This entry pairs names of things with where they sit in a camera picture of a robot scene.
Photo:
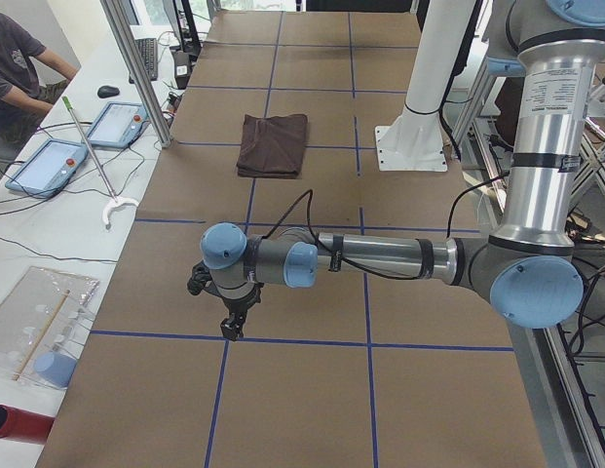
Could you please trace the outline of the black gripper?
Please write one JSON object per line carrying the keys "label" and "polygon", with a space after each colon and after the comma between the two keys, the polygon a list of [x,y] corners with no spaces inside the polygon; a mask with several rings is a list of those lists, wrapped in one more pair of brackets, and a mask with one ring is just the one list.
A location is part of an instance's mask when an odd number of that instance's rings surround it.
{"label": "black gripper", "polygon": [[199,262],[192,268],[187,282],[187,290],[192,295],[206,292],[219,297],[228,310],[228,317],[220,323],[222,336],[227,340],[244,337],[244,324],[248,310],[261,302],[261,284],[242,279],[239,285],[232,285],[233,273],[223,270],[210,271]]}

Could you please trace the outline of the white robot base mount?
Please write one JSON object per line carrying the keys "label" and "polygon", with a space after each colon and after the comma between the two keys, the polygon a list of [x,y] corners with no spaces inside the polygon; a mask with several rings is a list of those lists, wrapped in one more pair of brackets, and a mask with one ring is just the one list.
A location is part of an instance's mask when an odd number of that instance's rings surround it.
{"label": "white robot base mount", "polygon": [[474,0],[429,4],[401,114],[375,128],[384,172],[445,172],[439,112],[471,18]]}

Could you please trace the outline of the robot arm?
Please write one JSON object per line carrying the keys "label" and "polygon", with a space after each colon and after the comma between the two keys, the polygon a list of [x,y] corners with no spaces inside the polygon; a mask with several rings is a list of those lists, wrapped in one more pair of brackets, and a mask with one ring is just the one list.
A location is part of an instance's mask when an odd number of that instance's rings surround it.
{"label": "robot arm", "polygon": [[[183,149],[193,194],[178,246],[172,286],[183,333],[220,338],[226,310],[186,282],[199,240],[217,221],[250,234],[285,215],[288,227],[311,221],[318,231],[440,241],[477,233],[459,163],[444,173],[383,172],[376,126],[393,120],[415,62],[421,33],[408,13],[222,12],[191,81],[190,104],[204,110]],[[247,114],[309,119],[308,148],[297,179],[250,179],[235,166]],[[353,269],[321,268],[309,289],[268,285],[248,314],[250,342],[362,347],[506,347],[504,321],[475,293],[439,280],[394,281]]]}

